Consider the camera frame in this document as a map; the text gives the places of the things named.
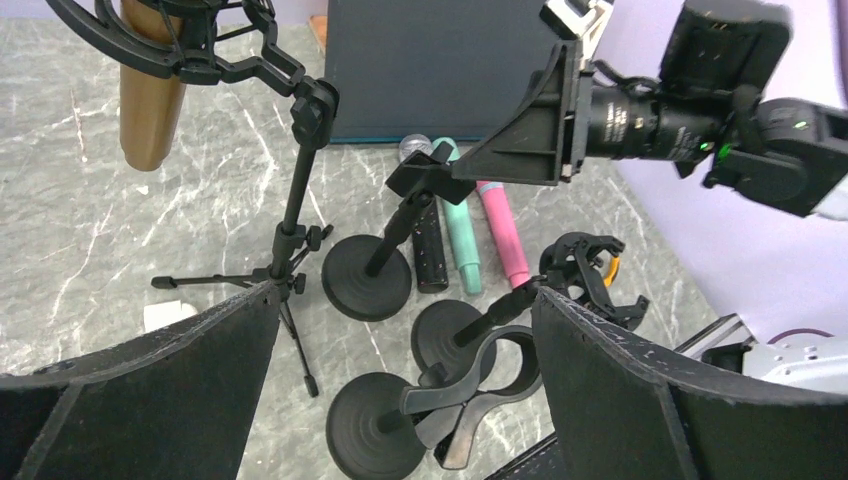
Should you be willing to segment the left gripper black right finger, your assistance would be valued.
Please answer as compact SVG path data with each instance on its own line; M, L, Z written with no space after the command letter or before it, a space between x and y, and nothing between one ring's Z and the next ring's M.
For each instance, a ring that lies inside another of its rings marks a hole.
M548 288L532 331L569 479L843 479L847 399L723 370Z

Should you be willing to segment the pink microphone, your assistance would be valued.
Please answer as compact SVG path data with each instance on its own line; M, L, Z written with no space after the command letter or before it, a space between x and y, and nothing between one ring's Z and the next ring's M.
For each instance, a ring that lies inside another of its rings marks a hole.
M530 279L530 270L516 228L513 212L500 182L478 181L480 196L504 273L512 288Z

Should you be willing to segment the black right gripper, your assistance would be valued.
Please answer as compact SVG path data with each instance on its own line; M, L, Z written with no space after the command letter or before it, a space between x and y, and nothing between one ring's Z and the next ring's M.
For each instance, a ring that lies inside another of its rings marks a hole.
M591 157L669 161L685 178L715 151L728 116L727 100L674 95L603 60L577 74L577 43L559 41L513 115L453 163L452 177L553 186Z

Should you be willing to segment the black mesh-head microphone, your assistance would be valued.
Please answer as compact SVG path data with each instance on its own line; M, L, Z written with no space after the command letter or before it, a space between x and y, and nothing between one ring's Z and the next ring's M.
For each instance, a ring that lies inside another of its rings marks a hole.
M431 154L433 145L430 139L421 134L407 135L399 144L400 161L419 150L428 155ZM435 200L427 207L414 227L411 239L417 290L423 294L436 294L446 290L449 286L449 278Z

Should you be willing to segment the black pink-mic desk stand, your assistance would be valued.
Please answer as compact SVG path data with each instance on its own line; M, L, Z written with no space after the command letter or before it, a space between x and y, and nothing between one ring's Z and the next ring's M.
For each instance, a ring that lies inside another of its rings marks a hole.
M408 156L385 181L401 201L383 235L352 235L331 248L321 280L338 311L354 320L379 322L404 307L412 290L412 272L399 245L437 197L458 204L475 189L473 181L453 176L448 163L453 153L451 146L442 144L431 154L416 151Z

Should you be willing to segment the black clip desk stand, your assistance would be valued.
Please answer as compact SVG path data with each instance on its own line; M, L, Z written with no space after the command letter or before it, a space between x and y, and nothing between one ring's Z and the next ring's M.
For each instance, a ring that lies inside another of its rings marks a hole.
M482 390L485 354L500 340L520 348L521 368L507 387ZM542 385L532 331L521 325L485 336L464 373L444 380L443 371L439 364L426 371L430 386L413 386L386 372L349 381L326 419L326 441L336 466L351 479L404 479L433 451L441 468L464 469L484 417Z

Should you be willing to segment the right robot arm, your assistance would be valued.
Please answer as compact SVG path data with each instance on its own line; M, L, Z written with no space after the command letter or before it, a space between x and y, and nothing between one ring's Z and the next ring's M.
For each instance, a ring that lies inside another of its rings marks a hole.
M625 76L594 53L613 5L548 1L558 36L513 116L452 167L462 180L554 185L588 158L672 163L680 177L704 160L707 188L799 217L845 220L836 190L847 174L847 114L764 90L792 37L789 11L760 1L687 1L656 78Z

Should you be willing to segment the gold condenser microphone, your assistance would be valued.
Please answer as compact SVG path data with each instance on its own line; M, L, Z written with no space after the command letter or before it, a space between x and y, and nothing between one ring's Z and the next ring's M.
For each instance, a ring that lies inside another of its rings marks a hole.
M123 1L121 18L151 41L172 42L161 14L139 1ZM175 77L120 68L120 144L129 166L142 172L161 166L171 150L184 95L185 85Z

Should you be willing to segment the mint green microphone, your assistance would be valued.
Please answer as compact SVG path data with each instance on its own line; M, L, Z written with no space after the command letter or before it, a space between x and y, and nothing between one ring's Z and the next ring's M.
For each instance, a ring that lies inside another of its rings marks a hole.
M448 176L448 186L440 193L444 219L456 268L468 295L482 292L481 260L473 222L466 198L471 193L469 181Z

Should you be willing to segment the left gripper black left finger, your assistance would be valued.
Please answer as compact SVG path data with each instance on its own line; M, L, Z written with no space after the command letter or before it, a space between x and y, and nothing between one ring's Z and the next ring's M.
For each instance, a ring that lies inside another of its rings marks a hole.
M124 343L1 379L5 479L233 479L279 329L262 283Z

